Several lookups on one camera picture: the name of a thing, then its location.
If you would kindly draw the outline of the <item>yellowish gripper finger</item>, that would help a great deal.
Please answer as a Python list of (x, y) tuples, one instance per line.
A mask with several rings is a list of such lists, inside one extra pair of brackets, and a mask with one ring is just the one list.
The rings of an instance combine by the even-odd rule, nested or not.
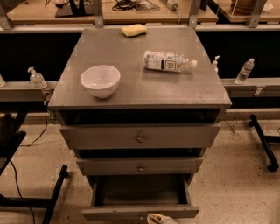
[(158, 213), (149, 213), (147, 216), (148, 224), (163, 224), (166, 217)]

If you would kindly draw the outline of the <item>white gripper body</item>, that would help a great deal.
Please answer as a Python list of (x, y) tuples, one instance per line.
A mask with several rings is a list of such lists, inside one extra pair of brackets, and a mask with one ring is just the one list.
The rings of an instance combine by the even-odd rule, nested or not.
[(165, 216), (162, 219), (162, 224), (179, 224), (176, 220), (174, 220), (173, 218), (169, 217), (169, 216)]

